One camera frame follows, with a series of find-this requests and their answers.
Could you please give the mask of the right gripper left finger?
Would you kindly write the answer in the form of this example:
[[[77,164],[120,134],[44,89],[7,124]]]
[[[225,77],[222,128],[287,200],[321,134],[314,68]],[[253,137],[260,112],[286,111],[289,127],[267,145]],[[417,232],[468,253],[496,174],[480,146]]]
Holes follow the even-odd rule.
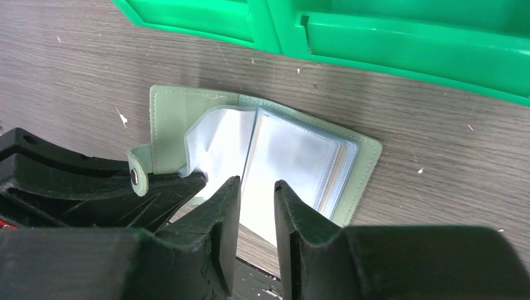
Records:
[[[155,233],[1,231],[2,299],[227,299],[233,292],[241,180]]]

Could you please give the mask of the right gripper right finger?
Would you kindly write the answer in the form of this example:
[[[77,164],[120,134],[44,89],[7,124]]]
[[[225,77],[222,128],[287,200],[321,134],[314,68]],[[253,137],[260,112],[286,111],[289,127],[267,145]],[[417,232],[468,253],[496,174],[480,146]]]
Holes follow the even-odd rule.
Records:
[[[529,273],[481,226],[340,227],[274,187],[284,299],[528,299]]]

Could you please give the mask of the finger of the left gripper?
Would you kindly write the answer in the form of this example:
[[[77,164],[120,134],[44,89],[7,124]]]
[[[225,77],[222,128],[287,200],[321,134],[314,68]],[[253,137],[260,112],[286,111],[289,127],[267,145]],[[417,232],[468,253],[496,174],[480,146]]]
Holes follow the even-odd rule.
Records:
[[[1,227],[154,232],[206,183],[201,174],[148,180],[138,196],[127,162],[88,157],[15,128],[1,136]]]

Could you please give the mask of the sage green card holder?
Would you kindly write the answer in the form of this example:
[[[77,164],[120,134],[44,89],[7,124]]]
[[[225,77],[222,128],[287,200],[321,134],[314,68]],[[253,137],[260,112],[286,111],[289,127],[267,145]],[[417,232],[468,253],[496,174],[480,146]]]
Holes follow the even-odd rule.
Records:
[[[276,243],[274,185],[286,181],[311,208],[349,224],[383,146],[377,139],[267,99],[195,87],[154,85],[149,91],[151,141],[127,159],[134,192],[154,175],[206,177],[193,198],[209,199],[241,178],[240,223]]]

